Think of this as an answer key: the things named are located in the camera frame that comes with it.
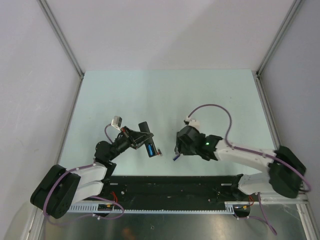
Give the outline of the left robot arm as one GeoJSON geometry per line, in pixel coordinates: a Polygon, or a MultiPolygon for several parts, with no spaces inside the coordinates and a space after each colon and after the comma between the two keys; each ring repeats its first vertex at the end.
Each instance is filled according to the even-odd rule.
{"type": "Polygon", "coordinates": [[[105,200],[110,196],[110,177],[116,169],[114,159],[128,149],[146,146],[148,156],[157,155],[153,134],[147,122],[139,131],[124,126],[114,141],[100,141],[95,146],[93,163],[67,170],[53,165],[30,197],[30,203],[46,217],[61,218],[70,206],[87,198],[105,200]]]}

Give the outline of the blue battery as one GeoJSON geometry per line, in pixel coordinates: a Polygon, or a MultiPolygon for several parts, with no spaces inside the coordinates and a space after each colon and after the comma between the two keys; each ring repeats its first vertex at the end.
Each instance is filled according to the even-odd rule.
{"type": "Polygon", "coordinates": [[[153,148],[153,145],[152,144],[148,144],[147,145],[147,151],[148,151],[148,154],[150,157],[154,156],[155,153],[154,153],[154,148],[153,148]]]}

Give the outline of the black remote control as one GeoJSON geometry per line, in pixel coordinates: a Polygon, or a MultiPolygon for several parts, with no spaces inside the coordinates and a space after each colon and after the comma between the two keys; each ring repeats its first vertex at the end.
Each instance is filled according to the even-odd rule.
{"type": "MultiPolygon", "coordinates": [[[[138,126],[139,126],[139,130],[141,132],[148,133],[148,134],[151,133],[150,129],[149,129],[149,126],[148,126],[148,123],[146,121],[139,123],[138,126]]],[[[148,156],[150,158],[155,157],[155,156],[158,155],[158,151],[157,151],[157,148],[156,148],[155,143],[153,141],[153,137],[148,138],[144,142],[144,145],[146,147],[146,151],[147,151],[148,156]]]]}

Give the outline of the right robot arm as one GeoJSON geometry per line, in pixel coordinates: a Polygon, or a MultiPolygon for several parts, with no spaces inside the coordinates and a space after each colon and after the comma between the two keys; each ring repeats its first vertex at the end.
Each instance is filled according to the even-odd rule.
{"type": "Polygon", "coordinates": [[[205,135],[186,125],[176,134],[175,152],[183,156],[199,156],[206,161],[224,161],[258,170],[259,173],[239,174],[230,188],[231,196],[242,201],[254,193],[275,192],[295,199],[301,190],[306,167],[286,146],[276,150],[255,150],[232,146],[216,135],[205,135]]]}

